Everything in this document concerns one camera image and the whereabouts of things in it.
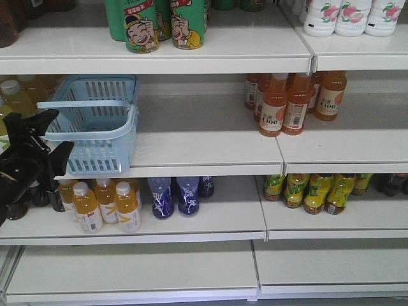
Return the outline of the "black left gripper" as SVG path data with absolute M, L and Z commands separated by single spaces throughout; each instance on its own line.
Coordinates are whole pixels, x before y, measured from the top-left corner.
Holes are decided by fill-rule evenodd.
M 30 117 L 20 113 L 9 113 L 3 122 L 9 140 L 21 140 L 30 136 L 44 136 L 59 111 L 47 109 Z M 51 149 L 40 142 L 11 142 L 1 154 L 1 223 L 7 218 L 19 219 L 25 215 L 18 208 L 20 199 L 25 196 L 34 182 L 46 190 L 51 190 L 51 170 L 54 176 L 63 176 L 73 142 L 63 141 Z

